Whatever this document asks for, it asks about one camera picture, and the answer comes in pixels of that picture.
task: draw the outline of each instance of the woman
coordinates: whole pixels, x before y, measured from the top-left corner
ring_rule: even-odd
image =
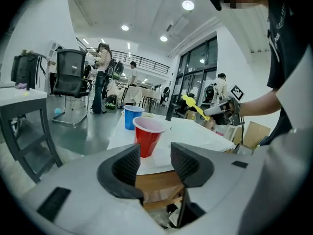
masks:
[[[101,59],[99,61],[95,61],[96,66],[99,68],[95,82],[95,95],[91,108],[93,113],[100,114],[102,113],[101,90],[103,85],[109,80],[109,76],[105,71],[107,70],[112,59],[112,52],[109,45],[104,43],[99,44],[97,52],[101,53]]]

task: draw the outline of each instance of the ceiling light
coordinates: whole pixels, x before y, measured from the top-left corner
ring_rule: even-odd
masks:
[[[128,30],[129,30],[129,28],[128,28],[128,26],[123,25],[123,26],[122,26],[122,30],[128,31]]]
[[[195,8],[195,5],[193,2],[191,1],[185,1],[182,3],[182,7],[185,9],[185,10],[193,10]]]
[[[161,41],[162,42],[166,42],[167,41],[167,37],[166,36],[161,36]]]

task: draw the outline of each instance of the mesh chair back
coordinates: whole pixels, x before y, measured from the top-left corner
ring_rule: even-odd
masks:
[[[75,49],[58,50],[57,81],[53,92],[78,97],[83,84],[86,53]]]

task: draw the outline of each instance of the jeans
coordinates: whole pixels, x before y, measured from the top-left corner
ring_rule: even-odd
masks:
[[[101,91],[104,84],[109,80],[109,76],[103,71],[99,71],[95,82],[95,94],[92,104],[93,112],[96,114],[102,113]]]

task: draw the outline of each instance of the black t-shirt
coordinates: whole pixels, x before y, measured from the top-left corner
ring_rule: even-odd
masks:
[[[273,89],[280,89],[295,70],[309,44],[306,25],[309,21],[303,23],[299,8],[295,0],[268,0],[268,41],[271,50],[268,86]],[[290,129],[291,123],[282,108],[277,125],[264,144],[269,144]]]

